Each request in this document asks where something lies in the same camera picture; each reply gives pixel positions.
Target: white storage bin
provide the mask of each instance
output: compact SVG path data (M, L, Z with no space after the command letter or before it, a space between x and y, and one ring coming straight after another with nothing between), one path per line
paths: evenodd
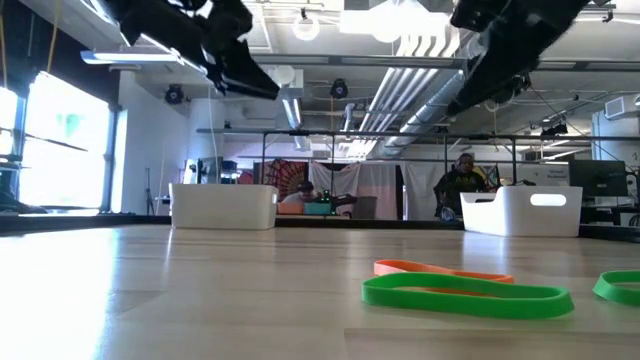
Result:
M278 189L268 185L170 184L176 228L266 230L275 226Z
M495 194L462 193L460 198L467 231L500 236L578 236L581 187L509 186Z

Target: man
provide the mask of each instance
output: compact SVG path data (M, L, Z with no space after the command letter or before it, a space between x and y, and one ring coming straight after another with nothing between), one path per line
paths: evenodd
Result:
M314 191L313 184L309 181L301 182L297 187L298 192L284 198L284 204L304 204L314 202L319 194Z
M473 156L465 153L460 155L453 170L443 175L433 190L439 199L436 216L440 217L444 206L451 208L456 215L462 215L460 193L485 192L487 185L482 176L473 171Z

